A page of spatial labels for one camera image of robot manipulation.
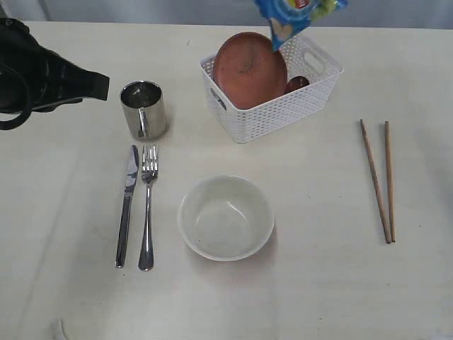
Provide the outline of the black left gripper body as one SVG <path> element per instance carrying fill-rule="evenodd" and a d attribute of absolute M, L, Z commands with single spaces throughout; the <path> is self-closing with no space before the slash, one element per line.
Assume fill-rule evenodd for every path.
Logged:
<path fill-rule="evenodd" d="M 110 78 L 80 68 L 40 45 L 27 25 L 1 19 L 1 112 L 20 113 L 27 101 L 37 112 L 78 103 L 105 101 Z"/>

